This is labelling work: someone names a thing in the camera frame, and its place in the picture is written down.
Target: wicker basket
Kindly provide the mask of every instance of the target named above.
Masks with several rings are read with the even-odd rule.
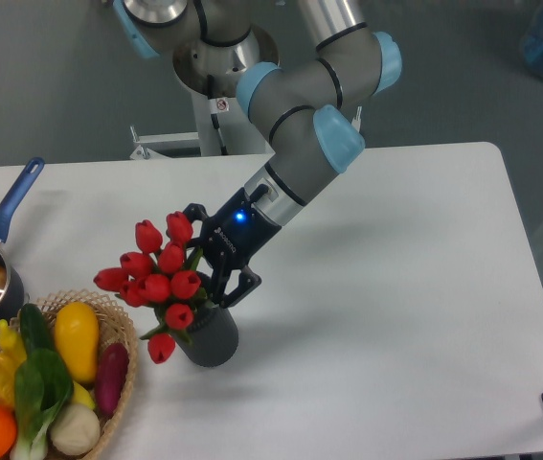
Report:
[[[48,455],[46,456],[46,460],[66,460],[74,458],[81,458],[85,460],[96,459],[109,442],[112,433],[115,431],[116,426],[122,418],[122,414],[133,390],[135,374],[137,371],[137,344],[139,339],[135,333],[135,328],[133,327],[133,323],[126,312],[108,295],[101,295],[88,290],[70,290],[68,292],[61,291],[58,294],[51,294],[47,298],[37,299],[36,304],[41,309],[48,322],[48,326],[53,331],[56,323],[57,312],[68,303],[76,301],[83,302],[91,306],[95,310],[97,318],[99,318],[99,326],[101,328],[99,338],[99,357],[101,356],[102,352],[112,343],[121,342],[126,347],[126,350],[128,351],[126,383],[124,384],[116,412],[111,418],[103,417],[97,411],[97,415],[99,416],[99,420],[101,422],[101,439],[99,439],[99,442],[92,450],[79,457],[72,457],[60,453],[52,446],[52,443],[49,442],[49,451]],[[11,319],[10,327],[19,331],[20,325],[17,318]]]

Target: purple eggplant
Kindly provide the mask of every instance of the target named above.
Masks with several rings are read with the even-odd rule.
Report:
[[[126,347],[119,342],[112,343],[101,355],[95,381],[95,400],[102,415],[114,415],[126,382],[127,370]]]

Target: tulip bouquet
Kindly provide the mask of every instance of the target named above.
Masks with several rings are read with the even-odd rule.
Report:
[[[142,335],[155,363],[166,361],[175,349],[175,337],[192,343],[187,332],[199,309],[206,308],[207,292],[201,286],[196,267],[200,248],[187,252],[192,224],[181,212],[167,216],[167,236],[149,220],[135,225],[135,242],[140,252],[127,252],[120,266],[101,270],[94,278],[98,288],[116,292],[129,306],[150,307],[159,325]]]

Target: black vase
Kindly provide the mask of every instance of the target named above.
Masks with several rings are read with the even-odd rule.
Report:
[[[186,329],[192,344],[175,338],[175,342],[194,364],[216,367],[235,354],[239,333],[233,315],[217,306],[202,306]]]

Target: blue light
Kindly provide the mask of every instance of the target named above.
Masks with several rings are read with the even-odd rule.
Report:
[[[235,213],[235,220],[239,223],[245,222],[247,219],[247,216],[244,211],[239,210]]]

